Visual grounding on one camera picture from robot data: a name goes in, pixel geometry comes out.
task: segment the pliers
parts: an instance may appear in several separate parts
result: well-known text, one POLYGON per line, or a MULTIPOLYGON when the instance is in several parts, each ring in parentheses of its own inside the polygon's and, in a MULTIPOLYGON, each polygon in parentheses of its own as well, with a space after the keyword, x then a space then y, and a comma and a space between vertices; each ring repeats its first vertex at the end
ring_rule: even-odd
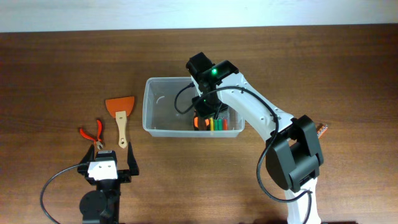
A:
POLYGON ((102 150, 104 148, 104 146, 102 145, 102 139, 101 137, 101 132, 102 132, 102 123, 100 120, 97 119, 97 124, 98 124, 98 132, 97 132, 97 138, 93 138, 89 135, 87 135, 84 131, 83 128, 80 128, 80 134, 83 136, 83 138, 88 139, 88 140, 92 140, 94 142, 94 145, 99 149, 102 150))

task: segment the wooden table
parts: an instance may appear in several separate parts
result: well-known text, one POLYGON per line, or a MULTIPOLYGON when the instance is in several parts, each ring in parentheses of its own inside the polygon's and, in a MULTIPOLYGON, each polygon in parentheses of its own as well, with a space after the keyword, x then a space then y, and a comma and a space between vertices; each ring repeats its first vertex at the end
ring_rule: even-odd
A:
MULTIPOLYGON (((234 139, 153 138, 142 128, 146 80, 189 76, 185 63, 201 51, 231 61, 283 110, 329 125, 320 140, 322 220, 398 220, 398 25, 371 25, 0 34, 0 222, 50 223, 40 190, 79 163, 90 143, 77 129, 95 133, 95 118, 126 169, 104 100, 129 95, 136 105, 128 136, 141 174, 122 185, 121 222, 285 220, 286 205, 257 184, 264 143, 250 125, 234 139)), ((50 184, 44 203, 61 223, 80 223, 78 205, 90 190, 69 172, 50 184)))

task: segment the robotic arm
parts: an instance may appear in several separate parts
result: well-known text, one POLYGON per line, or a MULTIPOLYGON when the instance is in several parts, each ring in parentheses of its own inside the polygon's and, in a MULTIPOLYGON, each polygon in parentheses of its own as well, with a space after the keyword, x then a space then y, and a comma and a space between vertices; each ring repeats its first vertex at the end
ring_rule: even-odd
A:
POLYGON ((78 173, 85 176, 87 182, 96 186, 80 200, 80 212, 83 224, 119 223, 120 185, 131 182, 131 176, 139 175, 139 168, 129 143, 127 150, 128 170, 117 170, 116 153, 99 151, 94 158, 94 145, 91 145, 78 168, 78 173))
MULTIPOLYGON (((315 186, 323 156, 312 120, 305 115, 296 119, 273 105, 227 60, 215 65, 204 53, 199 53, 189 60, 186 68, 200 95, 192 99, 199 116, 208 118, 218 108, 225 110, 228 106, 241 114, 266 144, 271 143, 266 154, 267 171, 274 182, 285 190, 286 199, 293 199, 306 190, 312 191, 311 212, 307 223, 320 223, 315 186), (239 87, 251 91, 257 97, 239 90, 239 87), (270 138, 275 131, 276 122, 269 109, 277 115, 279 123, 273 143, 270 138), (296 143, 289 146, 291 139, 296 140, 296 143)), ((288 203, 288 223, 303 223, 307 215, 308 200, 308 197, 300 197, 288 203)))

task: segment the clear plastic bin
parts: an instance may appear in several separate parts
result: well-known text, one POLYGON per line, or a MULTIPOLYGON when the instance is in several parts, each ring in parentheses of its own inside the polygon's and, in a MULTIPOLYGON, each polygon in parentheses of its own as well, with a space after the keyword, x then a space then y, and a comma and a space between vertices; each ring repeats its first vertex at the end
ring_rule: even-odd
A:
MULTIPOLYGON (((193 110, 179 114, 174 108, 177 93, 191 81, 190 77, 150 78, 147 81, 142 109, 142 126, 153 137, 235 138, 244 129, 244 119, 229 108, 227 131, 194 131, 193 110)), ((192 104, 196 88, 188 88, 178 97, 180 110, 192 104)))

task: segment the white robotic arm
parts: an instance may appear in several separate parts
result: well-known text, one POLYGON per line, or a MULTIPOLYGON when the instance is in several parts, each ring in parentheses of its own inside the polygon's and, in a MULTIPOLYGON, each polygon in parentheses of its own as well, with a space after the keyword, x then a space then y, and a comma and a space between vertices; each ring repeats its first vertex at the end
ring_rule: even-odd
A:
MULTIPOLYGON (((273 105, 256 91, 243 74, 228 61, 215 65, 203 53, 200 53, 190 59, 187 69, 192 75, 199 95, 202 96, 197 100, 203 100, 203 97, 206 97, 203 100, 206 103, 200 102, 195 105, 195 109, 204 117, 210 116, 212 110, 219 108, 222 102, 242 115, 267 143, 275 131, 274 116, 269 109, 245 91, 232 88, 220 90, 220 88, 231 86, 245 88, 257 95, 273 110, 278 117, 279 129, 278 137, 267 153, 268 173, 276 184, 285 190, 287 200, 307 190, 312 191, 311 212, 306 223, 321 223, 317 212, 315 186, 323 156, 314 123, 307 116, 296 119, 293 115, 273 105), (290 138, 297 140, 297 143, 289 146, 290 138)), ((289 224, 304 222, 307 216, 308 200, 309 197, 304 195, 287 204, 289 224)))
MULTIPOLYGON (((217 85, 217 88, 222 88, 226 86, 240 86, 247 90, 252 91, 257 96, 261 97, 277 114, 279 119, 279 130, 282 131, 292 124, 293 115, 282 111, 280 108, 273 105, 269 100, 263 97, 259 92, 257 92, 246 79, 243 77, 242 73, 232 74, 224 79, 222 83, 217 85)), ((255 97, 247 93, 241 93, 239 90, 221 90, 217 92, 218 98, 228 106, 236 110, 240 115, 244 117, 246 121, 260 134, 264 142, 266 142, 271 137, 271 132, 275 130, 275 122, 273 122, 273 117, 270 111, 259 102, 255 97)), ((315 197, 315 186, 317 184, 317 179, 310 179, 307 183, 302 186, 302 189, 311 190, 312 193, 312 207, 308 224, 319 224, 321 219, 317 212, 317 200, 315 197)), ((291 190, 285 190, 286 199, 292 199, 300 195, 303 190, 294 193, 291 190)), ((308 197, 301 197, 295 202, 287 204, 289 210, 289 216, 287 221, 289 224, 300 224, 303 223, 304 218, 307 213, 308 207, 308 197)))

